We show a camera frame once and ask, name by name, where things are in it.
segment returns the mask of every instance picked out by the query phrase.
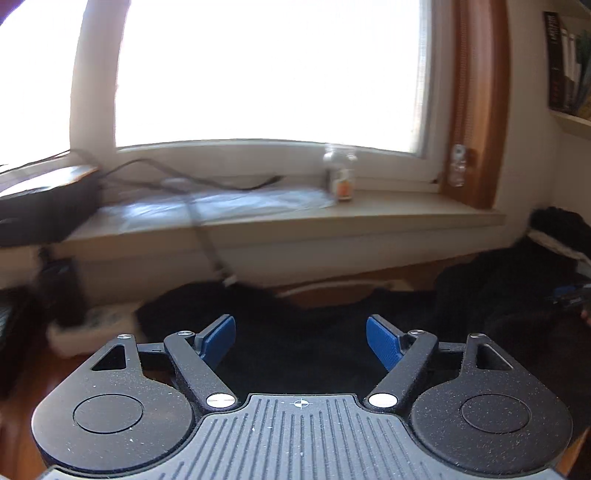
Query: black box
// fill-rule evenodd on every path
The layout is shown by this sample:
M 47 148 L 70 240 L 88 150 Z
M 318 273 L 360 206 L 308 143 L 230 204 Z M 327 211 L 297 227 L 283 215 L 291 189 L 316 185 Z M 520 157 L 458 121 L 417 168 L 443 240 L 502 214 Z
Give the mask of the black box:
M 59 168 L 0 192 L 0 247 L 61 242 L 100 206 L 100 172 Z

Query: metal screw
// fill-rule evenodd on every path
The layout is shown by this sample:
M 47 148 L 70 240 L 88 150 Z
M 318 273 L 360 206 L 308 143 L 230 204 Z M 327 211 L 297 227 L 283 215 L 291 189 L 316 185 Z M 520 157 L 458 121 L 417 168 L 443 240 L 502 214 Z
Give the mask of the metal screw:
M 214 393 L 208 396 L 206 402 L 211 408 L 228 408 L 236 403 L 236 399 L 229 393 Z
M 398 403 L 398 399 L 389 393 L 376 393 L 368 398 L 370 405 L 378 408 L 390 408 Z

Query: ribbed surface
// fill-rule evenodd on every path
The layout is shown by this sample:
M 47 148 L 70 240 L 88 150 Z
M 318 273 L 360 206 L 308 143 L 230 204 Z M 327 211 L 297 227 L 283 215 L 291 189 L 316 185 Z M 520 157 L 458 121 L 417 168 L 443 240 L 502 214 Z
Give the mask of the ribbed surface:
M 52 471 L 46 479 L 74 477 Z M 130 480 L 477 478 L 419 449 L 402 421 L 370 413 L 351 395 L 253 395 L 238 411 L 212 414 L 178 454 Z M 540 472 L 531 479 L 559 479 Z

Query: window frame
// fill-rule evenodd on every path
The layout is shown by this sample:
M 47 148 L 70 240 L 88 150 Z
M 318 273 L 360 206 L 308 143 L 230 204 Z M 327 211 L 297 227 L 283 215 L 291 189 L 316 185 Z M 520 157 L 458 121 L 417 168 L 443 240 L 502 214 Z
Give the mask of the window frame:
M 454 73 L 453 0 L 422 0 L 431 11 L 427 52 L 423 151 L 414 156 L 358 148 L 360 188 L 433 191 L 447 158 Z M 192 174 L 253 177 L 281 174 L 316 181 L 324 144 L 280 140 L 183 141 L 115 147 L 119 48 L 130 0 L 88 0 L 74 61 L 70 145 L 90 151 L 105 167 L 150 156 Z M 140 172 L 133 170 L 134 176 Z

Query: cable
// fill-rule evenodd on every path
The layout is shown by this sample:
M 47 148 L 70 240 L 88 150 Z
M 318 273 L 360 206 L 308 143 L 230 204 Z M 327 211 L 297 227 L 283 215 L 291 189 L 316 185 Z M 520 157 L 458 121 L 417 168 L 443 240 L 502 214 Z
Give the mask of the cable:
M 53 154 L 53 155 L 51 155 L 49 157 L 42 158 L 41 160 L 35 160 L 35 161 L 29 162 L 29 163 L 25 163 L 24 165 L 19 165 L 18 167 L 13 167 L 13 168 L 9 168 L 7 170 L 0 171 L 0 173 L 2 173 L 2 174 L 9 173 L 11 171 L 19 170 L 19 169 L 21 169 L 23 167 L 30 167 L 31 165 L 37 165 L 37 164 L 40 164 L 40 163 L 43 163 L 43 162 L 46 162 L 46 161 L 55 160 L 56 158 L 60 157 L 61 155 L 64 155 L 64 154 L 68 153 L 69 151 L 70 151 L 69 149 L 68 150 L 64 150 L 63 152 L 59 152 L 59 153 Z M 3 167 L 5 165 L 10 165 L 10 164 L 5 163 L 5 164 L 0 165 L 0 167 Z
M 209 260 L 212 265 L 214 272 L 220 276 L 221 280 L 223 281 L 225 286 L 230 286 L 236 283 L 236 275 L 232 272 L 230 267 L 227 263 L 222 260 L 220 257 L 216 247 L 213 244 L 213 241 L 209 235 L 209 232 L 204 227 L 203 218 L 199 209 L 197 208 L 194 199 L 192 198 L 189 192 L 185 192 L 184 190 L 179 190 L 174 187 L 168 187 L 162 185 L 161 183 L 151 183 L 146 181 L 135 181 L 135 180 L 122 180 L 122 179 L 111 179 L 112 182 L 119 183 L 121 185 L 145 188 L 149 190 L 156 190 L 156 191 L 164 191 L 169 193 L 174 193 L 176 195 L 180 195 L 185 202 L 187 207 L 187 211 L 189 213 L 189 219 L 191 222 L 191 227 L 193 228 L 205 256 Z
M 57 153 L 55 155 L 51 155 L 50 157 L 44 158 L 42 160 L 37 160 L 37 161 L 31 162 L 31 163 L 28 163 L 26 165 L 11 168 L 9 170 L 6 170 L 3 173 L 18 170 L 19 168 L 22 168 L 25 166 L 36 165 L 36 164 L 40 164 L 40 163 L 43 163 L 46 161 L 55 160 L 56 158 L 59 158 L 61 155 L 64 155 L 67 153 L 77 154 L 86 162 L 94 165 L 95 167 L 100 168 L 101 170 L 104 170 L 104 167 L 100 164 L 100 162 L 98 162 L 98 160 L 96 159 L 96 157 L 92 153 L 90 153 L 86 150 L 83 150 L 81 148 L 71 148 L 68 150 L 64 150 L 63 152 Z M 221 190 L 234 190 L 237 192 L 252 192 L 253 190 L 258 190 L 263 187 L 267 187 L 269 185 L 273 185 L 275 183 L 278 183 L 280 180 L 283 179 L 283 176 L 281 176 L 281 175 L 274 175 L 274 176 L 268 178 L 267 180 L 263 181 L 262 183 L 251 186 L 251 187 L 235 187 L 232 185 L 226 185 L 226 184 L 220 183 L 215 180 L 204 179 L 201 177 L 194 177 L 192 175 L 183 173 L 180 170 L 177 170 L 176 168 L 172 168 L 172 167 L 165 165 L 157 160 L 154 160 L 153 158 L 136 158 L 134 160 L 127 161 L 127 162 L 122 163 L 121 165 L 119 165 L 111 170 L 104 172 L 100 176 L 100 178 L 106 179 L 107 177 L 113 175 L 113 173 L 116 173 L 119 170 L 129 167 L 130 165 L 133 165 L 135 163 L 147 164 L 147 165 L 151 166 L 152 168 L 155 168 L 156 170 L 164 173 L 165 175 L 167 175 L 169 177 L 180 177 L 180 178 L 189 180 L 196 185 L 205 185 L 205 186 L 214 187 L 214 188 L 221 189 Z M 228 265 L 221 259 L 220 255 L 217 252 L 217 249 L 215 248 L 215 246 L 213 244 L 211 237 L 209 236 L 207 229 L 204 228 L 203 218 L 202 218 L 197 206 L 195 205 L 194 199 L 191 197 L 191 194 L 189 192 L 187 192 L 185 190 L 179 190 L 174 187 L 162 185 L 162 182 L 159 182 L 156 184 L 156 183 L 150 183 L 150 182 L 145 182 L 145 181 L 122 180 L 122 179 L 117 179 L 117 178 L 111 178 L 110 180 L 112 182 L 119 183 L 121 185 L 140 187 L 140 188 L 169 192 L 169 193 L 173 193 L 176 195 L 180 195 L 183 198 L 185 205 L 187 206 L 187 211 L 189 213 L 189 219 L 191 222 L 191 226 L 192 226 L 193 230 L 195 231 L 195 234 L 197 235 L 197 238 L 199 239 L 199 242 L 201 243 L 201 245 L 203 247 L 203 251 L 205 252 L 205 255 L 207 256 L 208 260 L 211 262 L 214 271 L 218 275 L 220 275 L 222 281 L 224 282 L 224 285 L 229 286 L 229 285 L 236 282 L 236 275 L 234 275 L 234 273 L 228 267 Z
M 214 188 L 221 189 L 221 190 L 235 190 L 237 192 L 252 192 L 253 190 L 258 190 L 263 187 L 268 187 L 269 185 L 274 185 L 275 183 L 278 183 L 279 181 L 281 181 L 283 179 L 283 176 L 281 176 L 281 175 L 274 175 L 274 176 L 266 179 L 264 182 L 262 182 L 258 185 L 252 186 L 252 187 L 235 187 L 233 185 L 225 185 L 225 184 L 220 183 L 215 180 L 204 179 L 201 177 L 193 177 L 192 175 L 189 175 L 187 173 L 183 173 L 180 170 L 177 170 L 176 168 L 172 168 L 168 165 L 165 165 L 162 162 L 154 160 L 153 158 L 136 158 L 134 160 L 129 160 L 129 161 L 122 163 L 121 165 L 113 168 L 112 170 L 109 170 L 109 171 L 103 173 L 101 178 L 105 178 L 107 176 L 110 176 L 113 173 L 115 173 L 119 170 L 122 170 L 123 168 L 133 165 L 134 163 L 145 163 L 147 165 L 150 165 L 152 168 L 155 168 L 156 170 L 159 170 L 160 172 L 165 173 L 166 175 L 173 176 L 173 177 L 181 177 L 186 180 L 190 180 L 197 185 L 207 185 L 208 187 L 214 187 Z

